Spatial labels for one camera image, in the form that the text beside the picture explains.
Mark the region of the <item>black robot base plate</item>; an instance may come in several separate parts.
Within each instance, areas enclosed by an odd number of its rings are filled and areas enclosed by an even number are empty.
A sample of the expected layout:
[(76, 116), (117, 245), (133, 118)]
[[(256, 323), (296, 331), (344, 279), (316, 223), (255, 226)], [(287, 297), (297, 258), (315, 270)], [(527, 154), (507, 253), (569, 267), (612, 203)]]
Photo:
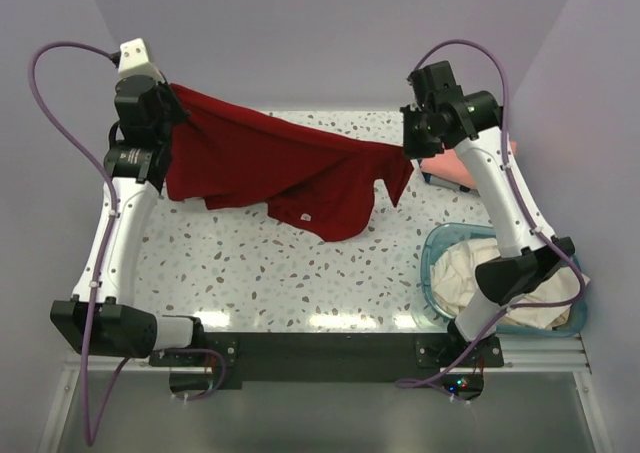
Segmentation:
[(173, 393), (250, 382), (393, 383), (429, 378), (460, 354), (446, 333), (201, 333), (194, 347), (154, 352)]

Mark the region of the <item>red t shirt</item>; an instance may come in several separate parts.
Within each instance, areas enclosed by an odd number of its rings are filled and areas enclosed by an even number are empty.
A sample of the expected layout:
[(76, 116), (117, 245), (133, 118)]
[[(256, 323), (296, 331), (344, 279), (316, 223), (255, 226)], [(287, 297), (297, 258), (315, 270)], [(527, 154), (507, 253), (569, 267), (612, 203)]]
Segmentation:
[(397, 204), (414, 171), (399, 146), (171, 89), (190, 113), (172, 132), (166, 188), (173, 201), (201, 198), (210, 210), (264, 203), (271, 218), (338, 242), (367, 228), (376, 181)]

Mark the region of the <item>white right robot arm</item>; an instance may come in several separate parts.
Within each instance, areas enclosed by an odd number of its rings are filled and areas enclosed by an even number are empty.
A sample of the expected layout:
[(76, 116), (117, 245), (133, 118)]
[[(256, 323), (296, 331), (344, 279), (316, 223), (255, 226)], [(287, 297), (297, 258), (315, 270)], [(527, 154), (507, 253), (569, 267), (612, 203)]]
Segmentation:
[(555, 233), (524, 181), (509, 143), (505, 102), (487, 91), (464, 93), (447, 61), (412, 71), (408, 82), (415, 103), (400, 110), (404, 155), (426, 159), (453, 151), (475, 181), (497, 240), (498, 257), (476, 268), (476, 291), (447, 328), (446, 355), (466, 366), (507, 308), (568, 263), (575, 246)]

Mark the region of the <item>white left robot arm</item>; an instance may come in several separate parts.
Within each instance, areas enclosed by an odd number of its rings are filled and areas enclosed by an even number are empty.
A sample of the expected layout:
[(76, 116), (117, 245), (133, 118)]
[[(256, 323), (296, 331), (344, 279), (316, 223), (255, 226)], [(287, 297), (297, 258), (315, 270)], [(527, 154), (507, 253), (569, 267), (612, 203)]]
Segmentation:
[(134, 305), (142, 238), (171, 164), (172, 129), (188, 114), (167, 83), (143, 75), (120, 80), (114, 103), (98, 229), (70, 299), (54, 302), (50, 318), (78, 354), (146, 358), (171, 349), (196, 365), (207, 353), (197, 320)]

